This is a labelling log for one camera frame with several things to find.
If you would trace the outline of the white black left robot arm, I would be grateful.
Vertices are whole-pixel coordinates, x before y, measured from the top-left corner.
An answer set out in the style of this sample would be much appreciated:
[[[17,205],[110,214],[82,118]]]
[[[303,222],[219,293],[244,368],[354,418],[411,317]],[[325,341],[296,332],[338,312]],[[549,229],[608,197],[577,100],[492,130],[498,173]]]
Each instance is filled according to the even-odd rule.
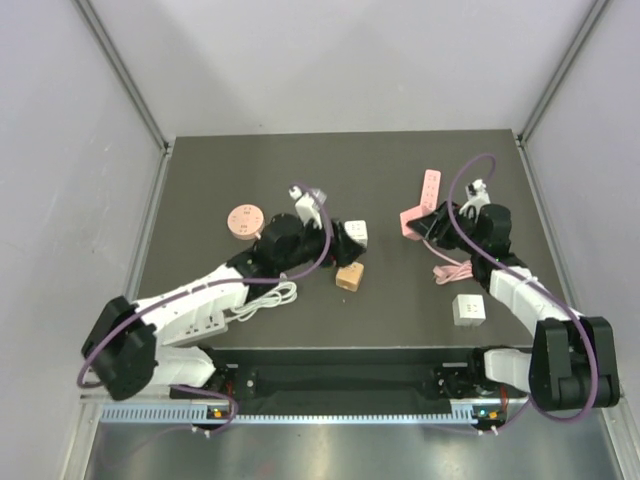
[[[314,220],[278,214],[249,248],[206,276],[152,298],[108,301],[81,354],[114,401],[149,386],[184,385],[216,396],[226,387],[227,374],[202,341],[261,308],[295,301],[297,285],[289,271],[349,267],[367,242],[363,220],[334,220],[325,229]]]

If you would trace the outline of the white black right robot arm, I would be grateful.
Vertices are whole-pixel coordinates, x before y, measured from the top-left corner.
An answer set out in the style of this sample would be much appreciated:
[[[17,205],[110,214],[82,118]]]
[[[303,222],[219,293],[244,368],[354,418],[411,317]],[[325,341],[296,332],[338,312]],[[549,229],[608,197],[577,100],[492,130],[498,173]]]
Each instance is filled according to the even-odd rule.
[[[507,207],[489,203],[468,218],[461,206],[444,202],[407,226],[430,245],[468,253],[473,279],[533,338],[528,352],[507,346],[474,349],[466,372],[474,393],[487,396],[508,385],[528,394],[544,412],[618,404],[611,324],[558,300],[512,252]]]

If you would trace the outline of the pink power strip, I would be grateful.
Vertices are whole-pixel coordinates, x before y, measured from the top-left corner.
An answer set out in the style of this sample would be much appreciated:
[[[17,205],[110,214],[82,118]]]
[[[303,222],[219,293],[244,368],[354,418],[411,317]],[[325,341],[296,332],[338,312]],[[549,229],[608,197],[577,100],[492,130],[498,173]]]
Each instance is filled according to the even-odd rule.
[[[441,185],[441,172],[427,169],[424,173],[420,206],[426,215],[434,212],[439,204],[439,191]]]

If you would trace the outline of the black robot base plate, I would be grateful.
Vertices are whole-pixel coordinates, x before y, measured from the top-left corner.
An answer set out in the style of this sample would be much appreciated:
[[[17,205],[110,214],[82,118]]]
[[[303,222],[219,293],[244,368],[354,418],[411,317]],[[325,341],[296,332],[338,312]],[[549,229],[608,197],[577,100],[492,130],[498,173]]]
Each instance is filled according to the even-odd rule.
[[[466,347],[216,348],[204,391],[245,415],[446,414],[456,400],[501,406],[524,393],[475,387]]]

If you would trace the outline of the pink round socket base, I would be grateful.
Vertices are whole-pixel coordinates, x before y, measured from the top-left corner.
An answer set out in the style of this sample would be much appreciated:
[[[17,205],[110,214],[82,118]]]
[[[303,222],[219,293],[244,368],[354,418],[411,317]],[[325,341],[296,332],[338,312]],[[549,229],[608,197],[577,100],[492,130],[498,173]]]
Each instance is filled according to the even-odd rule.
[[[265,216],[258,206],[242,204],[229,213],[227,227],[237,239],[256,240],[261,237],[265,227]]]

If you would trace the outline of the white tiger cube plug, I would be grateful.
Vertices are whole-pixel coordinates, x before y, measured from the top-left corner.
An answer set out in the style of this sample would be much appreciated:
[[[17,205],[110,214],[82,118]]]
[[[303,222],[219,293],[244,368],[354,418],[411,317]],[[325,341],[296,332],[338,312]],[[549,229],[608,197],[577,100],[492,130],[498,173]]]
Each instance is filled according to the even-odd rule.
[[[347,235],[357,244],[366,248],[368,246],[368,229],[364,220],[349,220],[344,223]]]

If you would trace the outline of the pink cube adapter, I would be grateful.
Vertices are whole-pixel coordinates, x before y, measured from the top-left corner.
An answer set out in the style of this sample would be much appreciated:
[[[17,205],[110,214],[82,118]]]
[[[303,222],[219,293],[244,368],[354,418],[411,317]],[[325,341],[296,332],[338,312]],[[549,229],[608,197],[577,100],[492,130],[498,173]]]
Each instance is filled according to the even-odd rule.
[[[418,205],[402,211],[399,214],[402,236],[412,241],[420,241],[421,236],[415,231],[413,231],[408,226],[408,223],[410,221],[420,219],[426,215],[427,215],[427,210],[423,205]]]

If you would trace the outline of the white power strip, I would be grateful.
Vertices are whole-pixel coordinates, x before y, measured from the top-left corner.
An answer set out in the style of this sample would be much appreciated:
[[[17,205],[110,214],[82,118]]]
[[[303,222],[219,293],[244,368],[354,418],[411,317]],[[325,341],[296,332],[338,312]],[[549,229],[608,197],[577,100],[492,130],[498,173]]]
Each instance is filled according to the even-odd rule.
[[[178,327],[177,332],[171,334],[165,344],[172,347],[182,347],[226,333],[228,326],[223,311],[213,312],[197,320],[190,320]]]

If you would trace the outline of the orange cube adapter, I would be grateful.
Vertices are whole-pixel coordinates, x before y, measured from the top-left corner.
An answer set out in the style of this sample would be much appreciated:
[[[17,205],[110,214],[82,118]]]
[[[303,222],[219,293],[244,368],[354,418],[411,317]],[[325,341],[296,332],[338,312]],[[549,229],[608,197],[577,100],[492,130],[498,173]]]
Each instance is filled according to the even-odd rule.
[[[337,270],[335,283],[339,288],[356,292],[361,284],[363,274],[364,265],[359,262],[354,262]]]

